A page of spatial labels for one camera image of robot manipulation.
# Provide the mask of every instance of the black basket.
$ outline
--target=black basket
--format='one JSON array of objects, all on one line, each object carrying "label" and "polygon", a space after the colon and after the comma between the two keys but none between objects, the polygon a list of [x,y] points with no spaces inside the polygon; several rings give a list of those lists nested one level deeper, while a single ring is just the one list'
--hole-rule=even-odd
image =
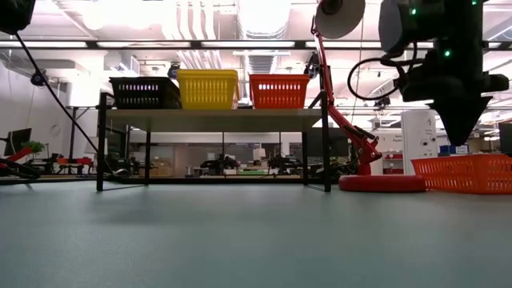
[{"label": "black basket", "polygon": [[181,109],[179,88],[167,77],[110,78],[118,109]]}]

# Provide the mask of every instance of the yellow basket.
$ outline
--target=yellow basket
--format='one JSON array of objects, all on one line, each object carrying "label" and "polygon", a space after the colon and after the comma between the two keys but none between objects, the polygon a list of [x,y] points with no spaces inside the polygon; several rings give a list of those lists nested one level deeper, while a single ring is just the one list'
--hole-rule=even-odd
[{"label": "yellow basket", "polygon": [[178,70],[183,109],[236,109],[240,93],[236,70]]}]

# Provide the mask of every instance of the shelf surface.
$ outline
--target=shelf surface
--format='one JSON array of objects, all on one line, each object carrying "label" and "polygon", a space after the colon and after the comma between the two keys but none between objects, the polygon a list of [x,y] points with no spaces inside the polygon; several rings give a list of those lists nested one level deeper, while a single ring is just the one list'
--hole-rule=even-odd
[{"label": "shelf surface", "polygon": [[301,132],[320,109],[108,110],[107,123],[152,132]]}]

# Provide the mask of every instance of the plastic basket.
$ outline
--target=plastic basket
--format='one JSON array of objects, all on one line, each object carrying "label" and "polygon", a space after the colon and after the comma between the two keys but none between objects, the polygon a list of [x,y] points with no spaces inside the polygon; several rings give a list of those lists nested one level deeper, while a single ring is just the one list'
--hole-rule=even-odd
[{"label": "plastic basket", "polygon": [[308,75],[249,75],[250,99],[256,109],[302,109],[306,100]]},{"label": "plastic basket", "polygon": [[179,88],[167,77],[110,78],[118,109],[181,109]]},{"label": "plastic basket", "polygon": [[236,70],[179,70],[183,109],[222,110],[238,106]]},{"label": "plastic basket", "polygon": [[512,194],[512,158],[479,154],[412,160],[426,188],[468,194]]}]

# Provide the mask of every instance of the red basket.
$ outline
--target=red basket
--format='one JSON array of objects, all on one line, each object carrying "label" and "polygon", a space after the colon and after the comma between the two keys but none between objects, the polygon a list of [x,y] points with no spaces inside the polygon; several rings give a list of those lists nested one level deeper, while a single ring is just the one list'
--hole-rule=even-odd
[{"label": "red basket", "polygon": [[252,74],[250,99],[256,109],[302,109],[308,75]]},{"label": "red basket", "polygon": [[479,154],[412,160],[426,188],[468,194],[512,194],[512,158]]}]

